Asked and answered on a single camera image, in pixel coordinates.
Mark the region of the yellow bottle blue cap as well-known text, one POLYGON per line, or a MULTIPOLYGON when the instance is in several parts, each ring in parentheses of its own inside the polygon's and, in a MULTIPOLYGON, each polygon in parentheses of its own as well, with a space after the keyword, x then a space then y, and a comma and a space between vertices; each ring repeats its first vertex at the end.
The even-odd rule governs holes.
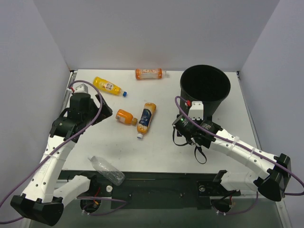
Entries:
POLYGON ((124 91, 122 88, 120 88, 119 86, 105 80, 102 79, 100 77, 95 77, 93 80, 93 85, 99 89, 100 91, 115 95, 115 96, 122 96, 122 97, 126 97, 127 96, 127 92, 124 91))

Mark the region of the clear plastic bottle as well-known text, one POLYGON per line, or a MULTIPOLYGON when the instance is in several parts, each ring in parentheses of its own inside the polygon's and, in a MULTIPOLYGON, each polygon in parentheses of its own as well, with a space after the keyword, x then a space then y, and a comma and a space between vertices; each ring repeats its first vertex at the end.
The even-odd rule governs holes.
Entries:
POLYGON ((104 158, 88 156, 88 160, 91 162, 92 167, 112 184, 119 186, 125 180, 125 175, 104 158))

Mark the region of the aluminium table frame rail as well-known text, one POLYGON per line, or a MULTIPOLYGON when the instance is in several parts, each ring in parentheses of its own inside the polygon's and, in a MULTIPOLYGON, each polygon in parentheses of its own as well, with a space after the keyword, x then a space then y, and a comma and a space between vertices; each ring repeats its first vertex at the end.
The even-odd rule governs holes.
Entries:
POLYGON ((68 86, 72 82, 75 81, 76 75, 77 75, 77 70, 70 71, 70 77, 69 77, 69 81, 67 83, 67 87, 66 87, 66 91, 65 91, 65 96, 64 96, 63 103, 62 103, 62 106, 61 106, 61 112, 66 108, 66 105, 68 103, 68 99, 69 99, 69 96, 70 96, 70 92, 68 91, 68 86))

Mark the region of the black plastic bin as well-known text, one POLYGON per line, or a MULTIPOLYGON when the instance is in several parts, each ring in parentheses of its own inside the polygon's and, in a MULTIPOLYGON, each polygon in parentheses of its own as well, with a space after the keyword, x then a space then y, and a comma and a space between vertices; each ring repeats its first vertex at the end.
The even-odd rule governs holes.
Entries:
POLYGON ((186 69, 180 78, 180 96, 189 101, 201 101, 204 119, 211 118, 231 89, 229 78, 220 69, 196 65, 186 69))

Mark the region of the orange bottle white label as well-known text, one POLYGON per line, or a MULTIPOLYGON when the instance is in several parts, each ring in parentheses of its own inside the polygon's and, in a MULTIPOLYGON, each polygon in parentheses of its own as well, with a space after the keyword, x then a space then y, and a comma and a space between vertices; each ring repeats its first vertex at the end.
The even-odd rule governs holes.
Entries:
POLYGON ((169 77, 167 71, 156 68, 156 69, 135 69, 135 78, 137 80, 155 80, 169 77))

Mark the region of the small orange juice bottle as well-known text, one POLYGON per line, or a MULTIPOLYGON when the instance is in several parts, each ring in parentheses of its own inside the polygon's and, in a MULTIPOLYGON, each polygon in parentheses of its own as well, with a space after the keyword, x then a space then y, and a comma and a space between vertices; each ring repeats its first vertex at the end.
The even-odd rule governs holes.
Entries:
POLYGON ((135 126, 137 124, 137 118, 135 118, 131 113, 119 109, 116 113, 116 120, 125 124, 125 125, 133 125, 135 126))

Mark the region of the orange bottle blue label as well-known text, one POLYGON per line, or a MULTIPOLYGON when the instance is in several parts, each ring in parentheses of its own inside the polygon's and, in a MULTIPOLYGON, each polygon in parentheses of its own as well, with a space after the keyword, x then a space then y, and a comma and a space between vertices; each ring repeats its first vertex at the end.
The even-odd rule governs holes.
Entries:
POLYGON ((156 112, 156 104, 146 103, 144 105, 141 118, 137 124, 137 138, 142 139, 147 134, 152 118, 156 112))

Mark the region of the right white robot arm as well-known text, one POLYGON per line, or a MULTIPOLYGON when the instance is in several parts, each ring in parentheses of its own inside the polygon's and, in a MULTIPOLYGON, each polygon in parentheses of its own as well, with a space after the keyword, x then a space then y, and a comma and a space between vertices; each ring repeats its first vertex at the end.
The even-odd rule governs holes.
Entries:
POLYGON ((276 156, 250 146, 210 120, 202 121, 200 127, 197 127, 180 115, 172 126, 197 149, 205 147, 221 152, 250 170, 247 173, 225 171, 220 178, 212 182, 215 193, 252 190, 272 201, 281 201, 284 197, 291 178, 289 156, 283 153, 276 156))

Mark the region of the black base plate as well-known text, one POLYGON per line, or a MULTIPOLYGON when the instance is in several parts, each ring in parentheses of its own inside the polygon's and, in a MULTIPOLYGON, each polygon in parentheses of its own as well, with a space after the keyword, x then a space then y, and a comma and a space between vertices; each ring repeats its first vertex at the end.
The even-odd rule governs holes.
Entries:
POLYGON ((77 175, 92 179, 83 196, 109 197, 115 201, 111 208, 124 209, 210 209, 219 207, 227 212, 238 190, 226 190, 220 185, 218 174, 125 172, 121 185, 112 184, 96 171, 62 171, 58 180, 69 182, 77 175))

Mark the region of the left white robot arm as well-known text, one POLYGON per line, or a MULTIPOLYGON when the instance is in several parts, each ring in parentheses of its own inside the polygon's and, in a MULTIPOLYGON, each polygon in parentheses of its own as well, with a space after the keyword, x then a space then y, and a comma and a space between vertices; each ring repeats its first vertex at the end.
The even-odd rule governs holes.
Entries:
POLYGON ((86 176, 77 176, 62 188, 55 189, 63 165, 80 135, 91 125, 110 117, 112 109, 101 94, 96 94, 97 106, 87 92, 75 92, 65 108, 52 123, 47 147, 38 168, 30 174, 31 181, 20 195, 14 195, 10 205, 24 218, 48 226, 60 220, 64 207, 78 195, 88 196, 97 192, 96 181, 86 176))

